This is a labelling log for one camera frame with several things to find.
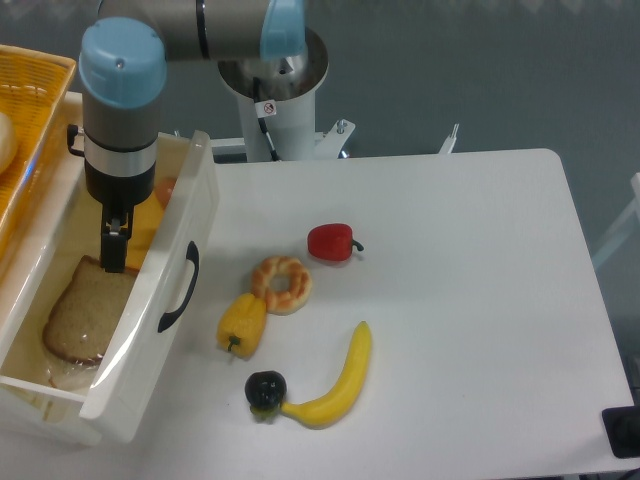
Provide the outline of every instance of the bread slice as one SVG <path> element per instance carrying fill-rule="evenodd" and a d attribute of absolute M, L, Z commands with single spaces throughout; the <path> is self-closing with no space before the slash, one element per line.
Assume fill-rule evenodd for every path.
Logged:
<path fill-rule="evenodd" d="M 98 365 L 118 326 L 137 271 L 107 273 L 84 256 L 71 283 L 54 305 L 42 340 L 56 357 L 70 363 Z"/>

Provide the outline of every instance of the donut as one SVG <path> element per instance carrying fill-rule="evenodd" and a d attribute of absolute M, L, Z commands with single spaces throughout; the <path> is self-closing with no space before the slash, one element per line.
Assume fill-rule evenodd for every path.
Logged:
<path fill-rule="evenodd" d="M 271 282 L 276 276 L 288 278 L 288 290 L 272 288 Z M 267 312 L 278 315 L 287 315 L 302 307 L 309 298 L 312 286 L 309 270 L 294 257 L 266 258 L 251 276 L 251 293 L 265 301 Z"/>

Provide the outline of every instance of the toy fruit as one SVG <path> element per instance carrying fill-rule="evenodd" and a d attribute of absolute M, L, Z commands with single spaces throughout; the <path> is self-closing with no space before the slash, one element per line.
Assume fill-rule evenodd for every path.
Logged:
<path fill-rule="evenodd" d="M 326 427 L 339 420 L 355 403 L 369 367 L 371 330 L 360 322 L 353 332 L 347 359 L 338 381 L 328 393 L 300 405 L 283 401 L 280 411 L 309 427 Z"/>
<path fill-rule="evenodd" d="M 251 293 L 240 295 L 222 315 L 216 338 L 227 351 L 248 357 L 258 348 L 267 323 L 267 305 Z"/>
<path fill-rule="evenodd" d="M 353 247 L 359 252 L 364 250 L 362 244 L 353 239 L 351 227 L 344 223 L 315 227 L 307 236 L 307 247 L 314 257 L 334 262 L 347 260 L 353 252 Z"/>
<path fill-rule="evenodd" d="M 371 330 L 360 322 L 353 332 L 342 373 L 333 388 L 320 398 L 299 405 L 284 400 L 286 383 L 278 372 L 254 373 L 245 385 L 251 411 L 265 416 L 277 411 L 312 428 L 327 427 L 353 406 L 367 376 L 371 355 Z"/>
<path fill-rule="evenodd" d="M 167 208 L 175 186 L 176 179 L 172 177 L 166 177 L 160 180 L 154 187 L 153 191 L 155 192 L 156 198 L 160 202 L 160 205 L 162 205 L 162 208 Z"/>
<path fill-rule="evenodd" d="M 288 288 L 273 288 L 276 278 L 286 279 Z M 311 294 L 311 273 L 295 257 L 275 255 L 265 258 L 251 274 L 251 293 L 264 299 L 267 312 L 289 315 L 301 308 Z"/>
<path fill-rule="evenodd" d="M 287 382 L 278 372 L 256 372 L 244 385 L 244 394 L 255 415 L 275 413 L 287 393 Z"/>

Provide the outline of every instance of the drawer handle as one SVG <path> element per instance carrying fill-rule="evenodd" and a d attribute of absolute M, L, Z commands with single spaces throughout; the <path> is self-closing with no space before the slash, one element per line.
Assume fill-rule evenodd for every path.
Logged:
<path fill-rule="evenodd" d="M 189 246 L 187 247 L 187 260 L 193 262 L 193 276 L 191 277 L 191 281 L 189 282 L 189 288 L 187 288 L 187 293 L 184 296 L 184 300 L 182 304 L 173 312 L 166 312 L 160 318 L 160 323 L 158 324 L 158 333 L 162 333 L 168 328 L 176 323 L 176 320 L 180 318 L 180 315 L 184 313 L 185 308 L 189 304 L 189 300 L 191 300 L 191 296 L 193 295 L 193 291 L 196 288 L 196 281 L 198 280 L 198 272 L 200 271 L 200 253 L 198 252 L 198 247 L 195 242 L 192 240 L 189 242 Z"/>

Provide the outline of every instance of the banana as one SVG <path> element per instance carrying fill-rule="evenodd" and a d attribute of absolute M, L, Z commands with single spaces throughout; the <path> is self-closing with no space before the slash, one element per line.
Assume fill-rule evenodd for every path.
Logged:
<path fill-rule="evenodd" d="M 338 381 L 320 398 L 302 404 L 283 401 L 280 412 L 313 428 L 328 427 L 353 406 L 367 376 L 371 354 L 371 330 L 360 322 L 353 332 L 349 352 Z"/>

